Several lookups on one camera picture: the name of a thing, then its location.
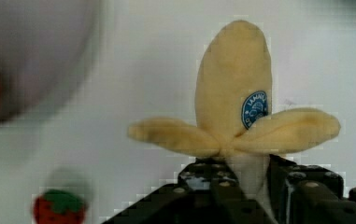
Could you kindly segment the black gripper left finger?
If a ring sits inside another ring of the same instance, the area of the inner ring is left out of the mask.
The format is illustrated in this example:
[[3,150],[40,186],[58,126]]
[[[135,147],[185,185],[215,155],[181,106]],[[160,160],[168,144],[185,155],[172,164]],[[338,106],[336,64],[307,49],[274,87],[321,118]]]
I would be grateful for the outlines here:
[[198,159],[166,184],[102,224],[277,224],[246,197],[222,161]]

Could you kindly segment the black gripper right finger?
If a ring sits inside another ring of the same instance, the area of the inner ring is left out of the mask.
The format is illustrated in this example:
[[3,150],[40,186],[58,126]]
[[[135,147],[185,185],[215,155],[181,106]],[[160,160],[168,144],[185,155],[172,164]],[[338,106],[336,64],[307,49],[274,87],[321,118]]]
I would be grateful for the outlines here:
[[345,197],[343,177],[331,170],[272,155],[267,187],[278,224],[356,224],[356,187]]

